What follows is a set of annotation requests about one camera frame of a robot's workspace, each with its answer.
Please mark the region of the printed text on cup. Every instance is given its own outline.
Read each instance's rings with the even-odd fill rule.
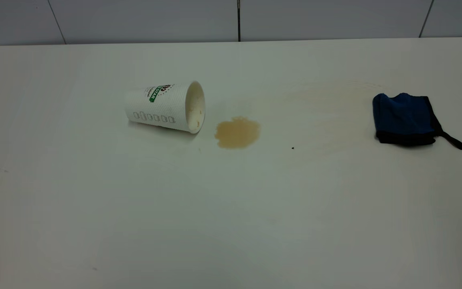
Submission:
[[[133,116],[136,118],[136,119],[139,119],[141,118],[143,121],[147,121],[147,120],[154,120],[154,121],[158,121],[158,122],[170,122],[170,123],[176,123],[176,119],[174,119],[174,117],[171,117],[171,116],[165,116],[165,115],[156,115],[156,114],[146,114],[144,112],[139,112],[139,113],[133,113]]]

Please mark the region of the blue cloth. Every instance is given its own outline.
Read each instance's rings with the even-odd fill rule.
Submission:
[[[426,97],[401,93],[389,98],[386,94],[374,97],[376,130],[394,134],[425,134],[433,132]]]
[[[389,98],[385,94],[378,94],[372,105],[377,130],[375,135],[381,143],[425,146],[433,144],[435,137],[442,136],[462,150],[462,142],[443,131],[427,96],[401,93]]]

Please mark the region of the spilled liquid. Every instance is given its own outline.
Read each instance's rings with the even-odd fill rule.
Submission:
[[[223,121],[217,126],[215,138],[223,149],[244,149],[253,144],[260,136],[260,124],[246,117],[233,117],[232,121]]]

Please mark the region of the white paper cup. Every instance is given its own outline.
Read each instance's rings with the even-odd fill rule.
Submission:
[[[199,82],[157,85],[126,95],[125,111],[134,122],[198,133],[204,122],[204,92]]]

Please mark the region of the cup label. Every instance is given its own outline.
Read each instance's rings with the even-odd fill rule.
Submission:
[[[160,85],[160,86],[151,86],[150,88],[146,88],[145,91],[146,97],[149,99],[150,102],[154,102],[157,96],[163,95],[168,92],[174,84],[167,84],[167,85]]]

